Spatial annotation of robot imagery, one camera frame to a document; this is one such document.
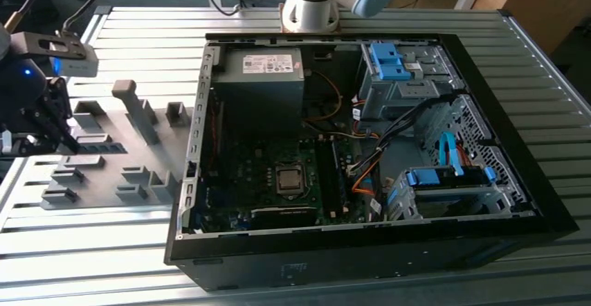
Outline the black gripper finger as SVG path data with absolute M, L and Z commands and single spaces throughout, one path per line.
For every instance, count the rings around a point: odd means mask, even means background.
M 79 153 L 79 143 L 71 135 L 68 119 L 72 117 L 68 88 L 61 77 L 48 79 L 41 97 L 39 98 L 37 120 L 44 135 L 56 144 L 67 148 L 71 154 Z
M 63 140 L 63 133 L 1 131 L 1 156 L 36 156 L 52 154 Z

